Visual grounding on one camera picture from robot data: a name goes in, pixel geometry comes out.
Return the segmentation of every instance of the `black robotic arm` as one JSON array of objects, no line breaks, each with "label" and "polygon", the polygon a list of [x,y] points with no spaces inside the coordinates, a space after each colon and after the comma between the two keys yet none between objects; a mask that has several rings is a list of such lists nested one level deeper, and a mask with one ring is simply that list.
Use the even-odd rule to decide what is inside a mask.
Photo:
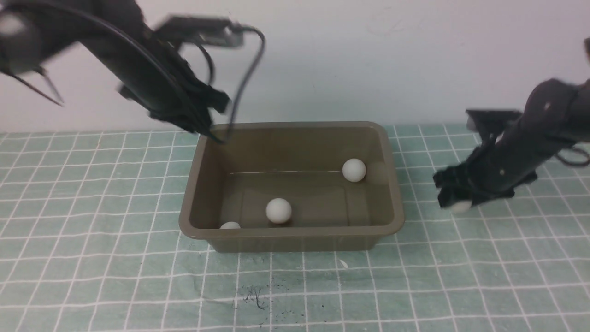
[{"label": "black robotic arm", "polygon": [[209,109],[225,113],[230,99],[199,80],[178,50],[182,43],[199,46],[212,79],[214,66],[203,45],[237,48],[242,46],[245,32],[261,37],[258,55],[234,99],[227,139],[245,84],[265,46],[261,32],[228,18],[170,17],[154,31],[145,24],[135,0],[0,0],[0,4],[4,6],[0,11],[3,74],[35,89],[18,75],[30,71],[45,75],[43,62],[80,42],[121,80],[121,95],[146,108],[151,118],[218,142],[224,140],[209,130]]},{"label": "black robotic arm", "polygon": [[[590,38],[585,49],[590,59]],[[530,94],[524,112],[473,109],[467,114],[467,126],[480,134],[482,144],[461,164],[434,174],[442,208],[461,212],[512,198],[514,189],[536,181],[536,169],[553,157],[570,167],[590,164],[590,155],[575,146],[590,142],[590,80],[582,85],[547,80]],[[586,160],[568,161],[562,150]]]}]

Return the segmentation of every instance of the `black cable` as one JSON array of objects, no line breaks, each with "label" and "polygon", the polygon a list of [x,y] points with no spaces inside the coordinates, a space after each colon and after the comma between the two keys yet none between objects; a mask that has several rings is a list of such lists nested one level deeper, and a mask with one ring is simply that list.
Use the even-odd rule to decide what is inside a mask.
[{"label": "black cable", "polygon": [[234,127],[235,114],[236,114],[237,109],[240,105],[240,100],[242,99],[242,94],[244,93],[244,90],[246,88],[246,85],[248,84],[248,81],[250,80],[250,78],[252,78],[252,74],[256,70],[256,67],[258,67],[258,64],[260,64],[260,60],[262,60],[262,56],[264,55],[264,50],[266,49],[266,38],[265,38],[264,34],[262,33],[262,31],[254,28],[254,27],[251,27],[249,25],[240,25],[240,26],[234,27],[232,30],[238,31],[238,32],[253,32],[253,33],[257,34],[258,37],[260,37],[260,46],[258,48],[258,52],[256,53],[256,56],[254,57],[254,60],[252,61],[252,64],[250,64],[250,68],[248,68],[248,71],[246,71],[246,74],[244,75],[244,78],[242,79],[242,82],[238,86],[238,90],[235,94],[235,97],[233,100],[233,105],[232,105],[231,116],[230,116],[230,122],[228,124],[228,128],[226,131],[225,140],[228,140],[230,138],[230,135],[231,135],[233,127]]},{"label": "black cable", "polygon": [[582,149],[582,148],[577,148],[577,147],[572,147],[569,149],[565,149],[574,153],[577,153],[579,155],[582,155],[584,157],[586,157],[585,161],[580,161],[580,162],[575,162],[575,161],[569,161],[567,159],[565,159],[564,157],[558,155],[555,155],[555,159],[559,160],[563,165],[569,166],[569,167],[586,167],[588,165],[590,165],[590,154]]},{"label": "black cable", "polygon": [[203,54],[203,56],[205,57],[205,60],[207,61],[207,67],[209,67],[209,78],[207,79],[207,85],[211,86],[215,82],[215,65],[213,64],[213,58],[211,58],[211,55],[209,54],[209,52],[207,52],[207,50],[205,49],[205,47],[203,47],[203,45],[201,45],[201,44],[195,44],[195,45],[199,48],[199,50],[201,50],[201,53]]},{"label": "black cable", "polygon": [[[194,41],[189,41],[191,44],[195,44],[199,50],[201,51],[201,53],[203,54],[203,56],[205,57],[205,61],[207,61],[207,67],[209,68],[209,78],[207,78],[207,85],[211,86],[213,85],[213,83],[215,82],[215,64],[213,63],[213,58],[211,57],[211,55],[209,54],[209,52],[207,52],[207,50],[205,49],[205,47],[197,42]],[[182,43],[178,42],[178,43],[171,43],[172,47],[177,51],[180,52],[181,47],[182,47]]]}]

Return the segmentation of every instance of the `grid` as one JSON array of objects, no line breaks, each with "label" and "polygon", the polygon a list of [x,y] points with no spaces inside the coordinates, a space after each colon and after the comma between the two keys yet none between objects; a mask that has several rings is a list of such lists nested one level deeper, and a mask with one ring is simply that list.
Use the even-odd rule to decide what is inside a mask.
[{"label": "grid", "polygon": [[0,134],[2,331],[586,331],[590,169],[465,214],[435,169],[478,137],[387,127],[407,222],[368,252],[219,254],[178,230],[196,137]]}]

